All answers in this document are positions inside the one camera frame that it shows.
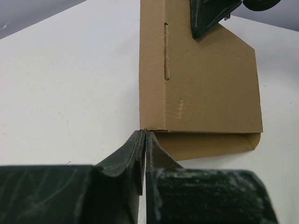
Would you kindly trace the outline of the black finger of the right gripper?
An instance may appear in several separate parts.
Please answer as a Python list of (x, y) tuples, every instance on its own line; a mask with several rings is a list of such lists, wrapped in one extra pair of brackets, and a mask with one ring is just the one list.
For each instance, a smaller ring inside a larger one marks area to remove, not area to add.
[(202, 38), (241, 3), (241, 0), (190, 0), (190, 24), (193, 39)]

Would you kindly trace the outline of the brown cardboard box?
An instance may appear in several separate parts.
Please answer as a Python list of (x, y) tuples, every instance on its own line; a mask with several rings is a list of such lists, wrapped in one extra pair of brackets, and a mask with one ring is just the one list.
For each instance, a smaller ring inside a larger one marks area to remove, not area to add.
[(254, 150), (263, 132), (255, 50), (216, 23), (199, 40), (190, 1), (140, 2), (140, 128), (175, 160)]

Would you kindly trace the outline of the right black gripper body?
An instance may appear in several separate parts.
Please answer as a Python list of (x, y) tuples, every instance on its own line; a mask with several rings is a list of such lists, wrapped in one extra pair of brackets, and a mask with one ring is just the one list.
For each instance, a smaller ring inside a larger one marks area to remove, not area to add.
[(243, 5), (251, 11), (265, 11), (276, 6), (280, 0), (243, 0)]

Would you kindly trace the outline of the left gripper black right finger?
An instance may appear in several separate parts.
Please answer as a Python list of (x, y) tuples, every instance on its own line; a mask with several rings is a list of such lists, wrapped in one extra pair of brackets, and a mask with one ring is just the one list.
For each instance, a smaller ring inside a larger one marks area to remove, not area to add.
[(149, 224), (276, 224), (266, 187), (248, 170), (186, 169), (148, 132), (146, 222)]

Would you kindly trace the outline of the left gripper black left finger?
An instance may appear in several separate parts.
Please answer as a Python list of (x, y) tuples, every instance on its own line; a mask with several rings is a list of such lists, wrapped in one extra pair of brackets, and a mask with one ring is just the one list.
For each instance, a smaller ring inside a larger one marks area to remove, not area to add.
[(3, 224), (136, 224), (144, 178), (145, 132), (96, 165), (0, 168)]

